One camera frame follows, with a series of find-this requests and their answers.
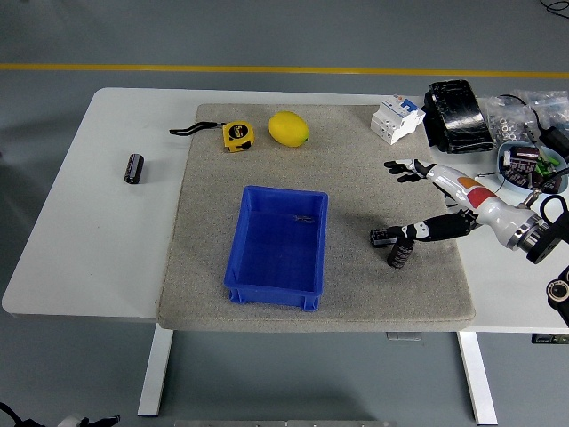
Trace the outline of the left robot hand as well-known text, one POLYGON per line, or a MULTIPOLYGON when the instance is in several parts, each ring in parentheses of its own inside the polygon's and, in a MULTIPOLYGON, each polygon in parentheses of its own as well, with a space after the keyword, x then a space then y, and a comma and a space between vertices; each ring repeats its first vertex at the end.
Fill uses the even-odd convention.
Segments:
POLYGON ((112 427, 121 420, 119 415, 103 417, 98 420, 91 420, 88 417, 69 415, 59 422, 58 427, 112 427))

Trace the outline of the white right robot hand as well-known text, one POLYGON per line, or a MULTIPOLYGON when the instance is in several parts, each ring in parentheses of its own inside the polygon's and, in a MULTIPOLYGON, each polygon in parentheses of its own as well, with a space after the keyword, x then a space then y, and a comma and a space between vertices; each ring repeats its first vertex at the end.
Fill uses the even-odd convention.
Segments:
POLYGON ((398 176, 399 182, 431 181, 460 208, 457 213, 389 227, 385 229, 388 238, 434 242, 466 236, 476 226, 487 225, 500 244, 514 250, 540 223, 533 210, 507 204, 478 181, 449 166, 419 159, 388 161, 384 166, 398 176))

